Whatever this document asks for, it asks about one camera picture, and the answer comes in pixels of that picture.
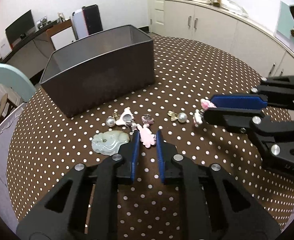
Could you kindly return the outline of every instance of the light blue chair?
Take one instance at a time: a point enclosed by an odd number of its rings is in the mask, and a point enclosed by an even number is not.
[[[23,72],[7,64],[0,64],[0,84],[12,88],[25,102],[28,102],[36,92]]]

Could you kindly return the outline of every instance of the round table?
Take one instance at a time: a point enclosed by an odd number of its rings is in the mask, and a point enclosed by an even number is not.
[[[36,92],[20,116],[8,156],[8,189],[17,218],[21,220],[76,163],[90,166],[106,158],[92,151],[91,139],[108,131],[105,120],[115,109],[122,113],[130,107],[136,120],[151,114],[152,132],[162,129],[178,153],[198,164],[223,166],[283,227],[294,205],[294,182],[263,170],[246,135],[208,124],[196,128],[192,119],[201,98],[247,92],[259,84],[260,75],[217,48],[169,37],[154,38],[154,69],[154,85],[71,119],[42,88]],[[185,112],[188,121],[171,122],[169,110]],[[290,120],[287,110],[268,107],[264,113],[275,121]],[[119,186],[119,239],[180,239],[178,187],[161,184],[156,160],[156,148],[141,145],[134,184]]]

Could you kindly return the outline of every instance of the suitcase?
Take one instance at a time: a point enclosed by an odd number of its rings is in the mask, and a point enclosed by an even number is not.
[[[72,13],[72,21],[78,36],[82,39],[103,31],[98,5],[84,6]]]

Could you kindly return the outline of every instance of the cabinet door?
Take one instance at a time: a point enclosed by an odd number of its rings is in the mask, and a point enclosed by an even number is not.
[[[285,50],[255,28],[238,21],[230,53],[266,77],[278,68]]]
[[[294,58],[288,52],[286,52],[274,76],[289,76],[289,75],[294,75]]]
[[[68,44],[71,44],[76,40],[76,38],[72,27],[69,27],[61,32],[58,32],[54,36],[51,36],[51,40],[55,46],[55,49],[58,50]]]
[[[191,39],[194,18],[194,5],[165,1],[165,35],[169,37]]]
[[[237,20],[217,11],[195,6],[192,39],[230,52]]]

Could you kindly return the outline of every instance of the computer monitor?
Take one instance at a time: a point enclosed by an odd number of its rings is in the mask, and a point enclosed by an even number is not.
[[[30,34],[35,30],[34,19],[31,14],[31,10],[20,16],[6,29],[6,36],[10,45],[14,46],[15,41],[22,37]]]

